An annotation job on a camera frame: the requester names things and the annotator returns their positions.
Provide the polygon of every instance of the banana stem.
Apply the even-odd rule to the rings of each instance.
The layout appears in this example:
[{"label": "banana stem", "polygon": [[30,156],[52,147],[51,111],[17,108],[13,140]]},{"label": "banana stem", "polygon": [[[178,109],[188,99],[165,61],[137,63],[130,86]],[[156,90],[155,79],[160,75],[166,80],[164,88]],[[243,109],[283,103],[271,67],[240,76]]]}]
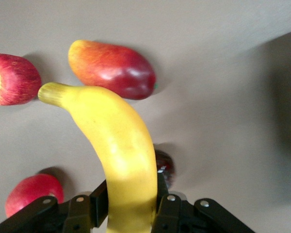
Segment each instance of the banana stem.
[{"label": "banana stem", "polygon": [[70,88],[72,86],[62,83],[46,83],[39,89],[38,98],[44,103],[65,108]]}]

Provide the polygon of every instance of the banana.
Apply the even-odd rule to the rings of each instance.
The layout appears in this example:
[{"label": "banana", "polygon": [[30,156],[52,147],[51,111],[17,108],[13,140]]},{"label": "banana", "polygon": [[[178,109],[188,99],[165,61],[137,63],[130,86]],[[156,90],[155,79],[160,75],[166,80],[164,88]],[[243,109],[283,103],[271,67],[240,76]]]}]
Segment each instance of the banana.
[{"label": "banana", "polygon": [[47,83],[38,98],[66,109],[104,169],[107,233],[149,233],[156,213],[157,169],[150,134],[119,95],[99,86]]}]

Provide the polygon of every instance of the gray wall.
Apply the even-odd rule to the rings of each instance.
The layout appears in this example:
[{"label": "gray wall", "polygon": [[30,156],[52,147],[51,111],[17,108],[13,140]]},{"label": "gray wall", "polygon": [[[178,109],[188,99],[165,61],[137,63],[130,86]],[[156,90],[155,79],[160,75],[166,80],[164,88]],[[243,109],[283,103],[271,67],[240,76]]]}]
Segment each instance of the gray wall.
[{"label": "gray wall", "polygon": [[[44,83],[81,85],[67,62],[77,39],[153,64],[155,94],[129,102],[174,158],[173,190],[215,199],[258,233],[291,232],[291,0],[0,0],[0,53],[29,59]],[[0,106],[0,222],[13,187],[48,167],[66,199],[104,180],[67,112]]]}]

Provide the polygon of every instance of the metal screw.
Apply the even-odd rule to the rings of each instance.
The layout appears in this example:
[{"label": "metal screw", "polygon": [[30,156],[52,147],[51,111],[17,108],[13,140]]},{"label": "metal screw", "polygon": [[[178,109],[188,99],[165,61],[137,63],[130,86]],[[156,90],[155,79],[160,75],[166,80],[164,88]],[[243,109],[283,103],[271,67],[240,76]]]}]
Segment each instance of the metal screw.
[{"label": "metal screw", "polygon": [[51,199],[45,199],[42,203],[43,204],[49,204],[52,200]]},{"label": "metal screw", "polygon": [[206,201],[206,200],[202,200],[202,201],[200,202],[200,205],[201,205],[201,206],[204,206],[204,207],[209,207],[209,202]]},{"label": "metal screw", "polygon": [[79,197],[79,198],[76,199],[76,201],[77,202],[82,202],[82,201],[84,201],[84,197]]},{"label": "metal screw", "polygon": [[176,197],[174,195],[169,195],[167,197],[167,200],[169,200],[169,201],[175,201],[176,200]]}]

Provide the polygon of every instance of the apple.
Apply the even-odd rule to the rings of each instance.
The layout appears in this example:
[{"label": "apple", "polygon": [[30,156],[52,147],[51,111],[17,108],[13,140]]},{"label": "apple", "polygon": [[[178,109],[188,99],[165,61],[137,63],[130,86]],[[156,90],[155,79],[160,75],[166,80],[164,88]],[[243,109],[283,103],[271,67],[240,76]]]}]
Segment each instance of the apple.
[{"label": "apple", "polygon": [[125,99],[145,99],[155,88],[153,67],[128,47],[77,40],[69,48],[68,61],[84,85],[105,87]]},{"label": "apple", "polygon": [[63,188],[54,176],[36,174],[23,179],[12,190],[6,200],[6,216],[12,216],[34,200],[43,196],[54,196],[58,203],[64,202]]},{"label": "apple", "polygon": [[39,72],[27,59],[0,53],[0,105],[25,104],[42,85]]}]

